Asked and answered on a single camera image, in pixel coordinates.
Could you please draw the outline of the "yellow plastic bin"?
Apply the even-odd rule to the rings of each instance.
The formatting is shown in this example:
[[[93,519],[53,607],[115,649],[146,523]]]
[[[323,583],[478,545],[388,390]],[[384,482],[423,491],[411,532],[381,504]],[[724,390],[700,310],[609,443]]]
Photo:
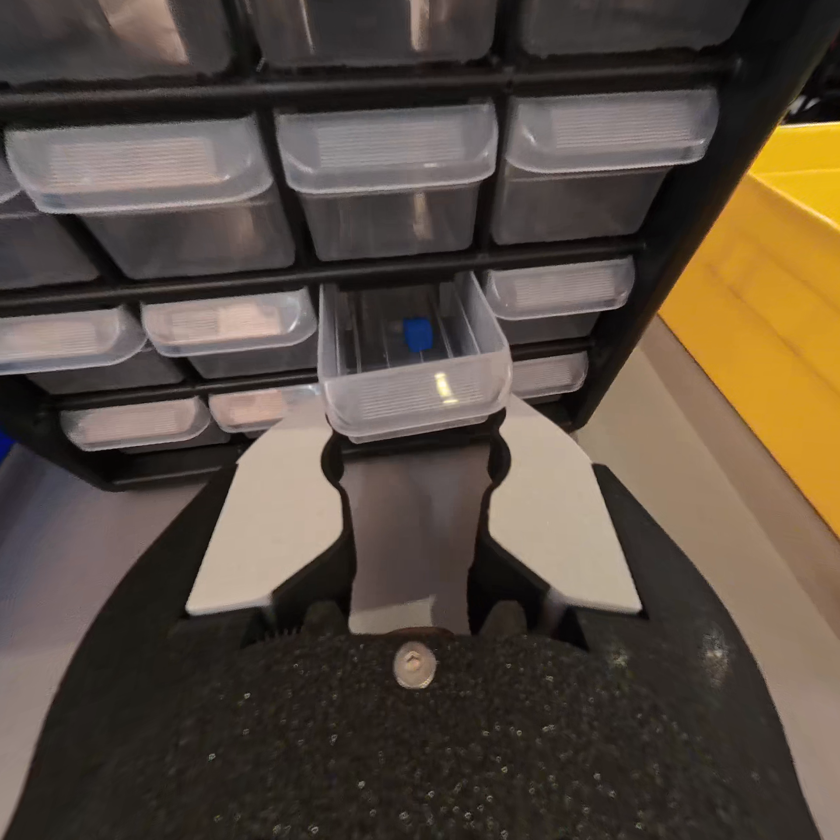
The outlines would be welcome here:
[[[838,535],[838,122],[773,132],[659,315]]]

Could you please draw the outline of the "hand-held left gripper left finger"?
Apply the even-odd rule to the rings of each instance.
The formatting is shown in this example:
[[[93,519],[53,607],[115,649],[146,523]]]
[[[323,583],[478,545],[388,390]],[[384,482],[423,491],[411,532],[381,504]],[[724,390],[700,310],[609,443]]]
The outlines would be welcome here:
[[[261,608],[304,617],[315,602],[348,614],[357,559],[340,450],[325,416],[288,416],[247,449],[187,598],[189,616]]]

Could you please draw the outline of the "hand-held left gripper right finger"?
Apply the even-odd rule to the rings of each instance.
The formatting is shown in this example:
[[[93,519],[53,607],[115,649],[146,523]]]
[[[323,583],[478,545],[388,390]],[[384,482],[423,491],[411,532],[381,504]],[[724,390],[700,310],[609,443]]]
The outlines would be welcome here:
[[[643,614],[594,465],[572,436],[512,396],[492,419],[488,475],[467,574],[472,634],[500,602],[519,604],[529,631],[554,603],[548,634],[569,609]]]

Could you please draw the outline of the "clear plastic drawer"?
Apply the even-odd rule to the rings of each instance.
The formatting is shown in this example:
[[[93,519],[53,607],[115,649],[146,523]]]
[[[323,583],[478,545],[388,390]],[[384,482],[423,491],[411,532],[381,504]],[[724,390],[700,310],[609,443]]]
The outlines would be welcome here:
[[[434,347],[411,353],[405,318]],[[511,393],[510,346],[473,272],[421,285],[319,289],[318,381],[333,430],[355,444],[481,424]]]

